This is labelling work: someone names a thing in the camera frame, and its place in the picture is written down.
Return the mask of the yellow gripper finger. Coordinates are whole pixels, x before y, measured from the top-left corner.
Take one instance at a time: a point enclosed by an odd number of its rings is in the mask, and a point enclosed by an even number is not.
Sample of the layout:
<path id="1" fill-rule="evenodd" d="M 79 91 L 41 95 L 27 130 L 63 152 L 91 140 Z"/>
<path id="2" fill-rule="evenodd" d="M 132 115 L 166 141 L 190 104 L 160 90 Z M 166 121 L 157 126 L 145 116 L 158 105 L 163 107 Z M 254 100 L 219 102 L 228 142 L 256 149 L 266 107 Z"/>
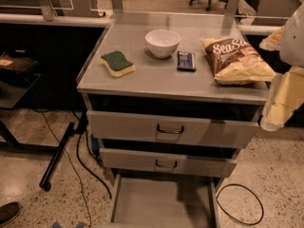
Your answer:
<path id="1" fill-rule="evenodd" d="M 303 104 L 304 68 L 292 66 L 284 74 L 277 73 L 262 111 L 260 127 L 266 131 L 277 131 Z"/>
<path id="2" fill-rule="evenodd" d="M 274 31 L 272 34 L 270 34 L 268 37 L 263 39 L 260 42 L 259 47 L 264 50 L 268 50 L 268 51 L 280 50 L 282 31 L 283 31 L 283 27 L 278 28 L 276 31 Z"/>

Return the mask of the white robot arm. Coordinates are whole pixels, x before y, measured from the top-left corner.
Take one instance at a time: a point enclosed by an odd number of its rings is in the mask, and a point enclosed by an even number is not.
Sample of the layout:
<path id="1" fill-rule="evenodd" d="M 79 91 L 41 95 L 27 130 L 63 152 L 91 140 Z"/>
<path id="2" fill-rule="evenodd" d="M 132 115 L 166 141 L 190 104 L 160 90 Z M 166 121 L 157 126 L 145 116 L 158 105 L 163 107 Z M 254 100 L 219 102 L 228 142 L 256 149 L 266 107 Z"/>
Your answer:
<path id="1" fill-rule="evenodd" d="M 277 131 L 304 104 L 304 4 L 288 19 L 280 34 L 279 57 L 291 66 L 274 77 L 262 111 L 260 127 Z"/>

